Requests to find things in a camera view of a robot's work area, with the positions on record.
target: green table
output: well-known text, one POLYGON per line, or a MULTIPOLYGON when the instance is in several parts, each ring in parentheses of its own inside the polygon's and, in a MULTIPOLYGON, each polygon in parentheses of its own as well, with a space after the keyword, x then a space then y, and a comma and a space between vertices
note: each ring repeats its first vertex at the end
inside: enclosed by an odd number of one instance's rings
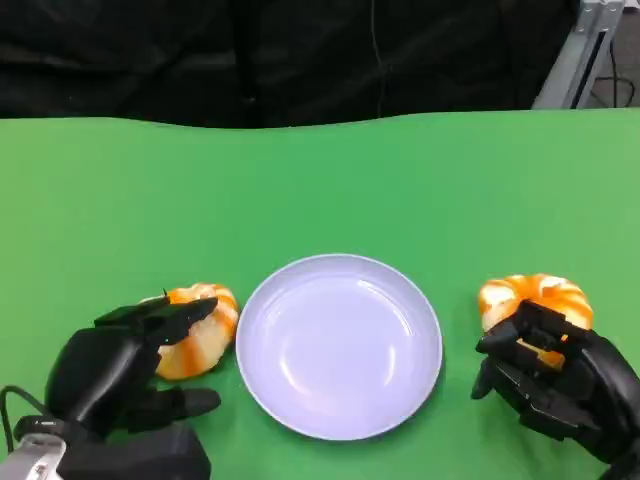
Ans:
MULTIPOLYGON (((475 295, 491 277, 566 276, 640 367, 638 132, 640 110, 249 132, 1 122, 0 383, 42 397, 75 329, 163 287, 224 282, 245 302, 287 262, 352 252, 398 268, 431 300, 446 357, 435 393, 394 432, 326 443, 263 413, 230 359, 190 382, 223 397, 193 422, 214 478, 595 478, 604 467, 572 442, 519 427, 495 396, 469 400, 475 295)), ((29 411, 17 400, 10 410, 29 411)))

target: cable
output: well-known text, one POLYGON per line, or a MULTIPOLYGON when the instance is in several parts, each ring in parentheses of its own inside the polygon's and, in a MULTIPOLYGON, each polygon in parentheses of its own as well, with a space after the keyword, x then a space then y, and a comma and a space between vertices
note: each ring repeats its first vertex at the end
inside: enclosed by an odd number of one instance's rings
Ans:
POLYGON ((613 40, 609 43, 609 56, 611 57, 611 71, 613 72, 613 108, 618 108, 618 65, 616 55, 613 52, 613 40))
POLYGON ((47 407, 45 407, 42 403, 40 403, 36 398, 30 393, 24 391, 20 387, 16 387, 15 385, 7 385, 2 390, 0 390, 0 416, 2 416, 2 428, 4 430, 4 438, 7 441, 7 451, 9 453, 13 452, 13 434, 11 433, 11 422, 9 420, 9 412, 7 411, 7 395, 9 393, 15 393, 16 395, 22 397, 24 400, 29 402, 33 408, 38 410, 40 413, 47 414, 47 407))
MULTIPOLYGON (((624 104, 624 108, 630 107, 631 104, 633 103, 633 99, 636 96, 636 85, 635 83, 633 83, 631 79, 621 77, 620 75, 618 75, 618 63, 616 61, 613 41, 611 41, 611 43, 609 44, 609 56, 611 57, 611 72, 613 73, 613 75, 605 76, 605 77, 597 77, 596 81, 597 82, 605 81, 605 80, 613 81, 613 108, 618 108, 618 84, 624 83, 628 85, 630 89, 629 98, 627 99, 627 102, 624 104)), ((604 102, 602 98, 596 95, 593 91, 591 92, 591 96, 594 97, 596 100, 598 100, 598 102, 600 102, 605 107, 609 107, 609 105, 607 105, 606 102, 604 102)))
POLYGON ((378 39, 376 38, 376 0, 371 0, 371 43, 373 44, 373 53, 376 55, 376 62, 378 62, 378 75, 380 77, 380 95, 378 95, 378 105, 376 107, 376 113, 378 118, 382 117, 382 102, 384 100, 385 93, 387 91, 387 78, 384 71, 384 65, 382 63, 382 57, 380 56, 380 49, 378 48, 378 39))
MULTIPOLYGON (((598 78, 596 78, 596 81, 597 81, 597 82, 599 82, 599 81, 603 81, 603 80, 609 80, 609 81, 611 81, 611 80, 614 80, 614 77, 613 77, 613 76, 608 76, 608 77, 598 77, 598 78)), ((631 106, 631 104, 633 103, 633 99, 634 99, 634 98, 635 98, 635 96, 636 96, 636 85, 635 85, 635 83, 633 83, 633 81, 632 81, 632 80, 630 80, 630 79, 628 79, 628 78, 625 78, 625 77, 621 77, 621 76, 618 76, 618 82, 620 82, 620 83, 624 83, 625 85, 628 85, 628 86, 629 86, 629 89, 631 90, 631 91, 629 92, 629 98, 627 99, 627 102, 624 104, 624 108, 630 107, 630 106, 631 106)), ((604 102, 604 101, 602 101, 602 99, 597 98, 597 100, 598 100, 600 103, 605 104, 605 102, 604 102)))

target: metal stand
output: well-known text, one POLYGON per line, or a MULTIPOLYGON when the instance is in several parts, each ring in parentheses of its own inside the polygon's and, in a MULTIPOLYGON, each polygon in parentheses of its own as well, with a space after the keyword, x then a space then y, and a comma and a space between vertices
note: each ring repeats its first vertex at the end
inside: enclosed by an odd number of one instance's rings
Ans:
POLYGON ((582 108, 607 56, 626 0, 582 0, 567 37, 533 108, 582 108))

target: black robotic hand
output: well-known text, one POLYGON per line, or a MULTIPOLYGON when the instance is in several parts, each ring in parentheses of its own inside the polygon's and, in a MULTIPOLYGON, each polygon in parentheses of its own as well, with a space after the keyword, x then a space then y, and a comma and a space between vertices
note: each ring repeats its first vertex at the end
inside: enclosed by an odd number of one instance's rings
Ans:
MULTIPOLYGON (((78 330, 51 370, 43 415, 20 419, 15 437, 26 443, 0 470, 32 478, 28 472, 38 465, 25 462, 25 452, 49 442, 62 445, 56 471, 63 480, 208 480, 210 463, 195 433, 173 422, 215 409, 220 397, 209 389, 158 391, 149 382, 160 361, 158 348, 185 338, 216 304, 213 298, 170 305, 165 295, 120 307, 93 328, 78 330), (145 433, 107 443, 115 429, 145 433)), ((11 453, 6 408, 1 413, 11 453)))
POLYGON ((524 426, 557 440, 571 438, 611 464, 603 479, 640 479, 640 380, 609 340, 523 301, 476 350, 487 357, 473 399, 495 390, 524 426), (563 354, 561 369, 544 364, 519 340, 563 354))

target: plate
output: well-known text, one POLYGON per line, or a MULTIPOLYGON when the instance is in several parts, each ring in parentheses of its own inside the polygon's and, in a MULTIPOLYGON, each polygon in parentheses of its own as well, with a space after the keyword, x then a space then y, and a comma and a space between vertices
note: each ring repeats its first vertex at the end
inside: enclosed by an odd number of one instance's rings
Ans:
POLYGON ((296 432, 358 440, 409 418, 442 363, 436 314, 397 270, 332 254, 291 263, 251 295, 238 326, 244 382, 296 432))

